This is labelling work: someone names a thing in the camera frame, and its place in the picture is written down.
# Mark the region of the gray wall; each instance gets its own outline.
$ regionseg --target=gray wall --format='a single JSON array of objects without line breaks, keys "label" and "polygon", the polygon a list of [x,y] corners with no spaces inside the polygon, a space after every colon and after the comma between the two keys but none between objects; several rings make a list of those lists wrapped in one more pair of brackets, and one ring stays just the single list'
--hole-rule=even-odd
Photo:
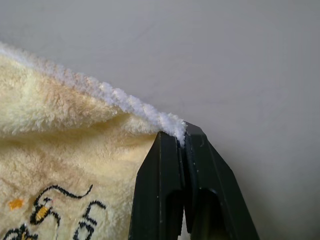
[{"label": "gray wall", "polygon": [[202,127],[262,240],[320,239],[319,0],[1,0],[0,41]]}]

